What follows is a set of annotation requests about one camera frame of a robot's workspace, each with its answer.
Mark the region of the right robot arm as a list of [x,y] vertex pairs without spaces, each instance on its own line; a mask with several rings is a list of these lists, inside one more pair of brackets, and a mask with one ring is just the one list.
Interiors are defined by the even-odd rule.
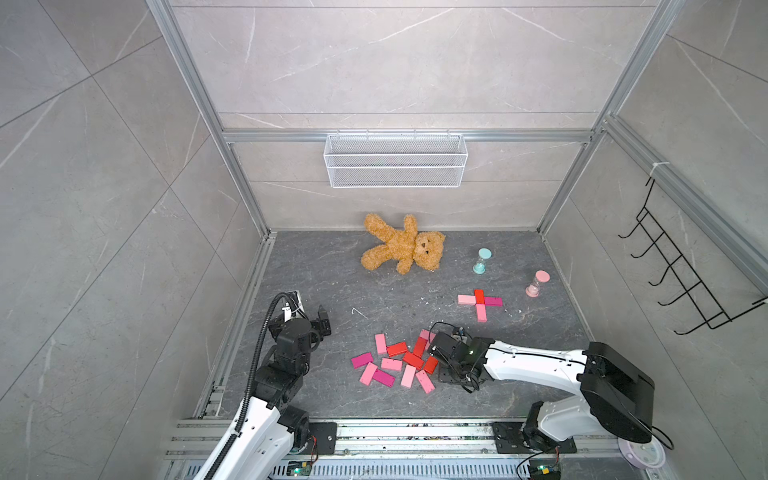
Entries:
[[558,401],[531,405],[520,427],[523,445],[553,451],[574,436],[601,431],[648,444],[654,439],[655,384],[609,345],[543,350],[454,332],[430,336],[430,357],[446,383],[474,393],[486,381],[520,381],[564,391]]

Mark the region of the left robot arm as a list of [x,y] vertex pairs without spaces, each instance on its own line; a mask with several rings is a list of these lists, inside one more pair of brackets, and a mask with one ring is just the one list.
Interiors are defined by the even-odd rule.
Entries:
[[269,479],[286,455],[305,448],[308,414],[291,401],[309,373],[311,353],[330,334],[324,307],[311,319],[285,305],[264,322],[243,400],[197,479]]

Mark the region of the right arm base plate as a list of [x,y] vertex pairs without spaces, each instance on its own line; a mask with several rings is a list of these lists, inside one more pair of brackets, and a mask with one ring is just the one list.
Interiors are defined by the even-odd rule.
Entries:
[[528,428],[524,422],[492,422],[493,439],[499,454],[523,454],[535,452],[574,454],[577,447],[572,438],[552,440],[536,428]]

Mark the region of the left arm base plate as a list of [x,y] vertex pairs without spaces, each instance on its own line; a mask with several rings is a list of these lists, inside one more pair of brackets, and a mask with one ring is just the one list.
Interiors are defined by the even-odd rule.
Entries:
[[300,455],[333,455],[337,431],[336,422],[310,422],[296,432],[293,452]]

